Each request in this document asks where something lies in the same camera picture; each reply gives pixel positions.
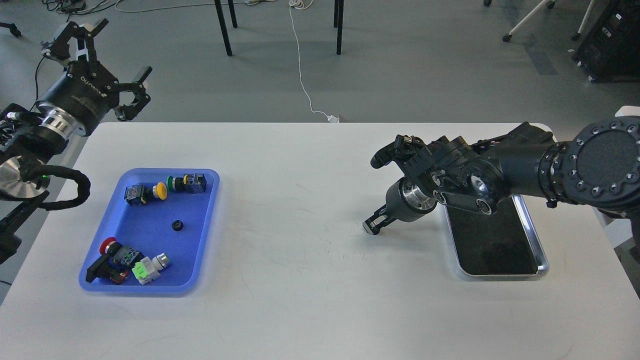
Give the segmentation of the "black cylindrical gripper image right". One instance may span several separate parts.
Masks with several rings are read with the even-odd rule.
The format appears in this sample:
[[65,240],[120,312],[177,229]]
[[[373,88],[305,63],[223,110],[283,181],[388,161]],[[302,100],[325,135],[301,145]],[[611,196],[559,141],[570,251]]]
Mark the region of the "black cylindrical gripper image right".
[[400,178],[387,189],[385,205],[375,210],[362,227],[367,234],[379,235],[382,228],[395,220],[413,223],[432,212],[438,202],[435,198],[424,194],[420,188],[407,178]]

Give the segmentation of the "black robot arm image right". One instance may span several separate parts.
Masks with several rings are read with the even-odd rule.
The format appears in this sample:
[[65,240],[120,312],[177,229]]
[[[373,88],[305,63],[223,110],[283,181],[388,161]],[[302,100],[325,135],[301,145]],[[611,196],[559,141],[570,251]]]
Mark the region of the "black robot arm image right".
[[628,219],[639,260],[639,118],[620,116],[586,126],[571,141],[526,121],[498,137],[468,144],[441,136],[425,142],[397,135],[378,150],[371,167],[396,163],[402,178],[389,187],[384,205],[366,219],[376,235],[393,221],[411,223],[437,204],[490,216],[512,195],[587,205],[611,218]]

